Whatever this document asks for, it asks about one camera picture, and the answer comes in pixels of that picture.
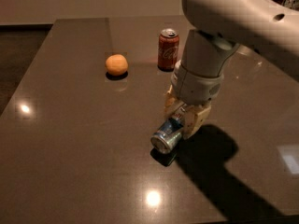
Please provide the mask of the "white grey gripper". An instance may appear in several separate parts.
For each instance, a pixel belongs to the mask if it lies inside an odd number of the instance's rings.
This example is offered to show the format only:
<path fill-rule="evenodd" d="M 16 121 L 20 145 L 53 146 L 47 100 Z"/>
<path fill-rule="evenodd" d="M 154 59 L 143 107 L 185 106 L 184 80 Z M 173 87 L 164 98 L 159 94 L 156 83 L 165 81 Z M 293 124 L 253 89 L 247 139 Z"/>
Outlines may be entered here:
<path fill-rule="evenodd" d="M 211 111 L 211 104 L 203 105 L 217 97 L 224 75 L 203 77 L 194 75 L 183 67 L 182 62 L 175 64 L 171 85 L 165 95 L 164 117 L 169 119 L 183 103 L 185 108 L 183 138 L 192 137 L 203 125 Z"/>

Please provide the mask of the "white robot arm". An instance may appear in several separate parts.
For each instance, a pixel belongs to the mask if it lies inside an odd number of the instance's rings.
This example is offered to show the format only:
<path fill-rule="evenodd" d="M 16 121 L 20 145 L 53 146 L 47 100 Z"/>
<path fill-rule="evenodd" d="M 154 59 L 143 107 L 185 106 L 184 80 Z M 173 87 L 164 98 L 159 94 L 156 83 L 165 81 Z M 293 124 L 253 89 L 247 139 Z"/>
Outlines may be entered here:
<path fill-rule="evenodd" d="M 182 0 L 193 26 L 171 76 L 165 115 L 179 113 L 182 136 L 201 127 L 223 80 L 226 61 L 239 46 L 258 52 L 294 79 L 299 72 L 299 11 L 272 0 Z"/>

